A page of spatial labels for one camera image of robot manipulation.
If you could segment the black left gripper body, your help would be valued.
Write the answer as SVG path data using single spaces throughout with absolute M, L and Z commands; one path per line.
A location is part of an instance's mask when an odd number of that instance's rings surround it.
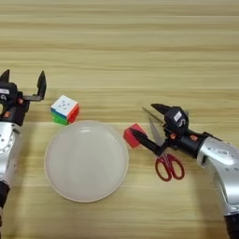
M 3 110 L 0 113 L 0 121 L 23 125 L 25 114 L 29 109 L 30 102 L 23 99 L 23 93 L 17 93 L 13 98 L 0 94 L 0 105 Z

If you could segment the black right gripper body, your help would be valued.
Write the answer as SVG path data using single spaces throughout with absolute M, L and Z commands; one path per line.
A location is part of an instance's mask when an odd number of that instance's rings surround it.
M 199 149 L 205 140 L 204 134 L 197 134 L 191 130 L 187 130 L 183 134 L 165 130 L 165 136 L 165 141 L 162 144 L 163 149 L 180 150 L 192 158 L 197 157 Z

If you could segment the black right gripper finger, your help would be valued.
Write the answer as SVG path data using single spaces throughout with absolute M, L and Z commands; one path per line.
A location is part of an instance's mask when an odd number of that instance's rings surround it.
M 163 154 L 163 148 L 158 146 L 156 143 L 151 141 L 145 134 L 142 132 L 131 128 L 131 133 L 133 134 L 134 138 L 145 148 L 152 151 L 155 155 L 161 156 Z
M 166 115 L 171 111 L 171 107 L 168 105 L 152 104 L 151 106 L 163 115 Z

